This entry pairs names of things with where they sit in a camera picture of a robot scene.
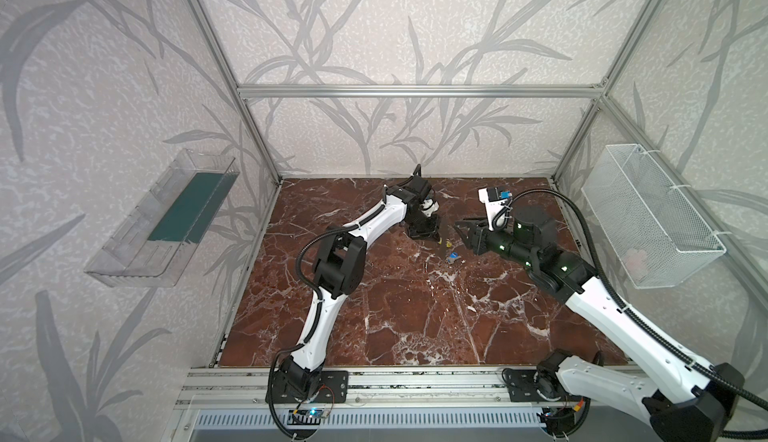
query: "brown marble tabletop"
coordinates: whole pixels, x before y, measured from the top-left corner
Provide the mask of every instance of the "brown marble tabletop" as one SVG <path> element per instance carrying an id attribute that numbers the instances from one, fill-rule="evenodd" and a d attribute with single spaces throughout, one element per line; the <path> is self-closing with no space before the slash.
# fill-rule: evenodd
<path id="1" fill-rule="evenodd" d="M 535 365 L 562 348 L 606 364 L 626 359 L 602 333 L 540 292 L 513 262 L 475 256 L 451 227 L 485 214 L 478 189 L 513 194 L 548 187 L 544 178 L 429 178 L 442 218 L 440 245 L 413 241 L 395 226 L 369 247 L 366 274 L 336 319 L 326 366 L 403 364 Z M 220 360 L 222 367 L 268 366 L 274 353 L 298 340 L 312 291 L 296 280 L 299 250 L 328 225 L 357 218 L 381 197 L 375 179 L 286 180 Z M 541 205 L 558 220 L 558 244 L 577 247 L 555 199 L 546 194 L 518 204 Z M 461 258 L 449 264 L 447 256 Z M 304 272 L 311 279 L 310 249 Z"/>

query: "green mat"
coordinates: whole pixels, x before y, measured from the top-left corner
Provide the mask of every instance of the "green mat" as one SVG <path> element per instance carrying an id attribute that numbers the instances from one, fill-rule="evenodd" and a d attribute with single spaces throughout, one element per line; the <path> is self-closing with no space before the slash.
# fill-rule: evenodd
<path id="1" fill-rule="evenodd" d="M 199 244 L 237 175 L 200 172 L 149 234 L 148 240 Z"/>

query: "leaf pattern wallpaper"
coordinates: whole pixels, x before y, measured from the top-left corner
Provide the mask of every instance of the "leaf pattern wallpaper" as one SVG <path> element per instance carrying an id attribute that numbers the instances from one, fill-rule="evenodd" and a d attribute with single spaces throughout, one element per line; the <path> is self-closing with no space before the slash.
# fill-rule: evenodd
<path id="1" fill-rule="evenodd" d="M 205 0 L 241 84 L 593 84 L 642 2 Z M 588 104 L 249 102 L 281 171 L 299 176 L 401 175 L 415 163 L 435 175 L 547 174 Z"/>
<path id="2" fill-rule="evenodd" d="M 766 46 L 768 0 L 668 0 L 610 94 L 763 268 Z M 639 291 L 625 276 L 581 192 L 611 143 L 628 140 L 603 114 L 559 181 L 585 209 L 609 277 L 651 320 L 711 360 L 730 361 L 746 387 L 764 397 L 768 317 L 722 260 L 672 288 Z M 767 420 L 740 407 L 732 425 L 756 429 Z"/>
<path id="3" fill-rule="evenodd" d="M 158 440 L 275 187 L 183 0 L 3 0 L 0 440 Z M 240 177 L 176 287 L 83 273 L 182 148 Z"/>

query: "perforated metal strip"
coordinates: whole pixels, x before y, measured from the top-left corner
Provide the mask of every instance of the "perforated metal strip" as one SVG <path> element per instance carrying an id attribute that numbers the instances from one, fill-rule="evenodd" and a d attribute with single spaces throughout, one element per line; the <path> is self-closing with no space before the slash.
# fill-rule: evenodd
<path id="1" fill-rule="evenodd" d="M 335 408 L 321 427 L 379 428 L 539 428 L 541 408 Z M 278 410 L 290 427 L 289 410 Z M 196 430 L 272 429 L 267 409 L 201 410 Z"/>

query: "wall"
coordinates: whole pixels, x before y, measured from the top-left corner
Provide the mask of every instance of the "wall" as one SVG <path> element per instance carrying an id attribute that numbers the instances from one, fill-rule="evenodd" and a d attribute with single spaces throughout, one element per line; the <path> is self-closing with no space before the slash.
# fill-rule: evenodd
<path id="1" fill-rule="evenodd" d="M 645 131 L 766 267 L 768 0 L 668 0 L 610 96 Z M 673 337 L 714 362 L 730 361 L 746 388 L 768 390 L 768 319 L 720 259 L 673 288 L 639 291 L 581 194 L 603 147 L 627 143 L 601 115 L 559 181 L 588 211 L 601 260 L 623 295 Z M 747 416 L 757 416 L 763 421 Z M 740 407 L 732 428 L 762 428 Z"/>
<path id="2" fill-rule="evenodd" d="M 643 1 L 204 3 L 240 84 L 594 84 Z M 432 175 L 522 175 L 552 173 L 588 101 L 250 102 L 283 173 L 404 174 L 422 161 Z"/>
<path id="3" fill-rule="evenodd" d="M 4 3 L 0 439 L 157 440 L 274 187 L 182 0 Z M 178 285 L 85 275 L 182 148 L 232 154 L 241 174 Z"/>

